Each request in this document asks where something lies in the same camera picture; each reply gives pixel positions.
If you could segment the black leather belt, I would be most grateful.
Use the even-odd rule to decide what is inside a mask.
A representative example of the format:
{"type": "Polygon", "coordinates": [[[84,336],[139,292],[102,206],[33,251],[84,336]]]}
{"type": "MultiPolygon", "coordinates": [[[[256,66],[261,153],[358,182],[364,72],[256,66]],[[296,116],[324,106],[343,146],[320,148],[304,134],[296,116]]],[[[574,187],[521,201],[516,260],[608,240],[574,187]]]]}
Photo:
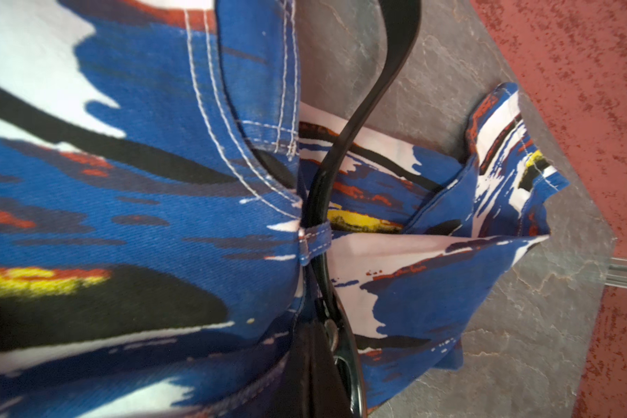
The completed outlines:
{"type": "MultiPolygon", "coordinates": [[[[370,114],[407,61],[421,24],[421,2],[382,1],[387,33],[383,69],[367,97],[353,113],[320,163],[304,207],[304,225],[320,226],[327,212],[341,163],[370,114]]],[[[306,316],[299,322],[292,347],[267,417],[365,417],[367,395],[354,333],[334,289],[327,254],[304,267],[310,287],[306,316]]]]}

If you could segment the blue white patterned trousers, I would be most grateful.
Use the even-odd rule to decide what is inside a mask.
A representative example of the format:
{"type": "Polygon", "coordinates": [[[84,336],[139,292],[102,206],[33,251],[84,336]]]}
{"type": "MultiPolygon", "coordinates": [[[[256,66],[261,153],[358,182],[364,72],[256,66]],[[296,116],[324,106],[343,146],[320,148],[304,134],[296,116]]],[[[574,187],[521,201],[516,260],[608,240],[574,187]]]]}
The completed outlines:
{"type": "Polygon", "coordinates": [[[304,103],[301,1],[0,1],[0,417],[267,417],[327,254],[367,416],[458,369],[567,180],[519,90],[456,160],[304,103]]]}

